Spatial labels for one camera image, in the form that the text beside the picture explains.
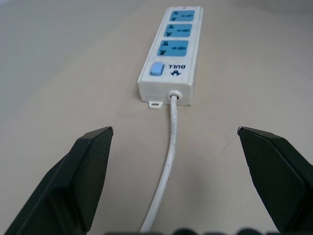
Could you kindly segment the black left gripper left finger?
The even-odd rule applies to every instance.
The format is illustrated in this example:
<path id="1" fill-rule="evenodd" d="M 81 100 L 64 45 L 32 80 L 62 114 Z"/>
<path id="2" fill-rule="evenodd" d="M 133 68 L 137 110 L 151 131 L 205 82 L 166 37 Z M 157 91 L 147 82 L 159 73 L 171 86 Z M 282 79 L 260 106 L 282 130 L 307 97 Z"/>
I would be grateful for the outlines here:
<path id="1" fill-rule="evenodd" d="M 103 190 L 111 126 L 78 138 L 42 178 L 4 235 L 87 235 Z"/>

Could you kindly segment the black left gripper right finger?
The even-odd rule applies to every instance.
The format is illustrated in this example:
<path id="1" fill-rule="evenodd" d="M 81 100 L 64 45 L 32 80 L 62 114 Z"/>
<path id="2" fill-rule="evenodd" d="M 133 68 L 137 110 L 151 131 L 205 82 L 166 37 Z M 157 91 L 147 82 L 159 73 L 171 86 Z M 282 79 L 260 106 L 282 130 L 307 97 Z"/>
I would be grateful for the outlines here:
<path id="1" fill-rule="evenodd" d="M 242 126 L 237 134 L 253 184 L 277 230 L 313 235 L 313 165 L 271 132 Z"/>

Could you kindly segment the white power strip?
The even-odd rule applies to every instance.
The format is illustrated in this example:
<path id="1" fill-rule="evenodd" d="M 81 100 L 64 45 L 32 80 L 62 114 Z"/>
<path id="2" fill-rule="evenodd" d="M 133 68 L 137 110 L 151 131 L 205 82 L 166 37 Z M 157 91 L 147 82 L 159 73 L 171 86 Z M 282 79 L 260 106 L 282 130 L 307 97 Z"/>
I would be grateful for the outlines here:
<path id="1" fill-rule="evenodd" d="M 170 104 L 173 95 L 178 105 L 192 104 L 202 18 L 201 6 L 166 10 L 137 81 L 151 109 Z"/>

